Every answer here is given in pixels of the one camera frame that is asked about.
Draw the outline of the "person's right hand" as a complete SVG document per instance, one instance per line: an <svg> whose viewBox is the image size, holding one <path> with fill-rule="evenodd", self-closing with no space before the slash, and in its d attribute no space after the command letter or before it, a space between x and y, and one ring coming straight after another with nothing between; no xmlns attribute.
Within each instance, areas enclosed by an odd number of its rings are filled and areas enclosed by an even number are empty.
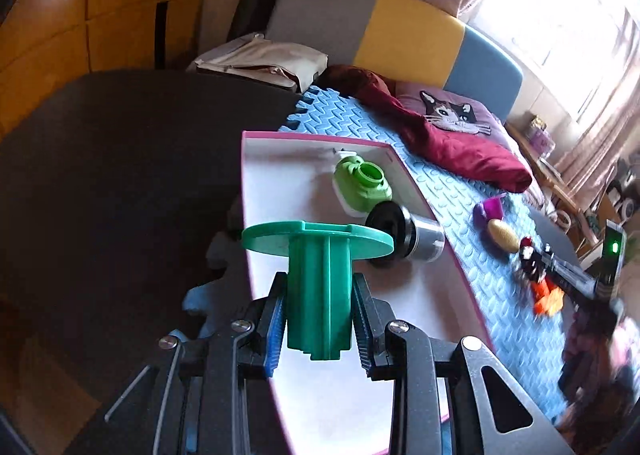
<svg viewBox="0 0 640 455"><path fill-rule="evenodd" d="M566 332L563 361L579 354L591 363L556 429L575 453L600 454L623 429L639 398L639 327L626 316L606 338L588 333L577 311Z"/></svg>

